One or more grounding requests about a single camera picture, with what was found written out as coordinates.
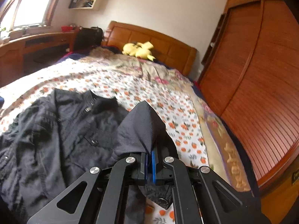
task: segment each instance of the window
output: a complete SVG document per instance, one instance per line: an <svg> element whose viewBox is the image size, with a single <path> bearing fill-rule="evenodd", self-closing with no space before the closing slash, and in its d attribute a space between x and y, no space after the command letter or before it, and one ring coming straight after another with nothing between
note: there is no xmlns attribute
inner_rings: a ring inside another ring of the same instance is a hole
<svg viewBox="0 0 299 224"><path fill-rule="evenodd" d="M15 0L2 19L1 27L11 31L23 26L44 25L49 1Z"/></svg>

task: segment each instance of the wooden desk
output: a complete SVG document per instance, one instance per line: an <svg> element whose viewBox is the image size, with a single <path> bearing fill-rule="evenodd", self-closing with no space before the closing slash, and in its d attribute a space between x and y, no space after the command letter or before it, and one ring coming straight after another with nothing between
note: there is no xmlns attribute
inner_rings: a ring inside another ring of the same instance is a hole
<svg viewBox="0 0 299 224"><path fill-rule="evenodd" d="M0 45L0 87L24 76L23 56L45 48L74 43L75 33L47 33L12 40Z"/></svg>

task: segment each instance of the floral bedspread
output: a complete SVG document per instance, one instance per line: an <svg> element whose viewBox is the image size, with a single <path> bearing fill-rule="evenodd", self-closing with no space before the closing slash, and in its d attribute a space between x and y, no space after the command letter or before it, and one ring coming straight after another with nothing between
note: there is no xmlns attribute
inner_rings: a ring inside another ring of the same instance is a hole
<svg viewBox="0 0 299 224"><path fill-rule="evenodd" d="M182 91L186 85L190 82L176 70L128 56L113 56L107 50L95 51L89 57L66 59L1 88L5 103L0 111L0 134L17 114L54 88L79 93L90 89L102 97L116 97L128 111L146 100L165 123L180 160L198 168L209 165L207 149L192 100ZM173 222L173 205L164 210L147 200L145 223Z"/></svg>

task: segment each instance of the window frame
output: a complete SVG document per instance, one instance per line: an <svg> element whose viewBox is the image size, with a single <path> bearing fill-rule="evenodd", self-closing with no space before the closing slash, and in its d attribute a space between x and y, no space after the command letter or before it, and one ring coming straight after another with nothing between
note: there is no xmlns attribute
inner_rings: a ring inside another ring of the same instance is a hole
<svg viewBox="0 0 299 224"><path fill-rule="evenodd" d="M0 7L0 21L3 20L3 18L6 15L7 11L10 9L11 5L15 1L16 0L5 0L4 1L3 5ZM16 28L21 28L21 27L24 27L24 26L28 27L28 28L30 28L31 26L36 26L36 24L25 24L25 25L16 26L16 27L14 26L14 22L15 22L15 19L16 19L16 14L18 12L18 8L20 6L21 1L22 0L18 1L17 7L16 7L15 12L14 12L14 16L13 16L13 19L12 19L11 26L10 26L9 29L7 28L7 31L13 31ZM46 8L45 13L44 13L43 21L39 25L41 25L41 26L51 26L51 22L52 22L53 15L54 15L55 9L57 7L58 1L59 0L49 0L47 8Z"/></svg>

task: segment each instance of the windowsill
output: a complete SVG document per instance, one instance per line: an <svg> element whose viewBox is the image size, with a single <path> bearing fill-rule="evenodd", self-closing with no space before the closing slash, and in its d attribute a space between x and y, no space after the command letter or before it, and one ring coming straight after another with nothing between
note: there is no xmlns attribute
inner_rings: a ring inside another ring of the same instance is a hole
<svg viewBox="0 0 299 224"><path fill-rule="evenodd" d="M52 32L52 29L53 29L52 26L33 27L33 28L26 29L25 34L24 34L23 29L15 29L13 31L10 31L8 33L8 36L10 37L10 41L11 41L11 40L15 40L15 39L18 39L18 38L30 36L30 35L49 33L49 32Z"/></svg>

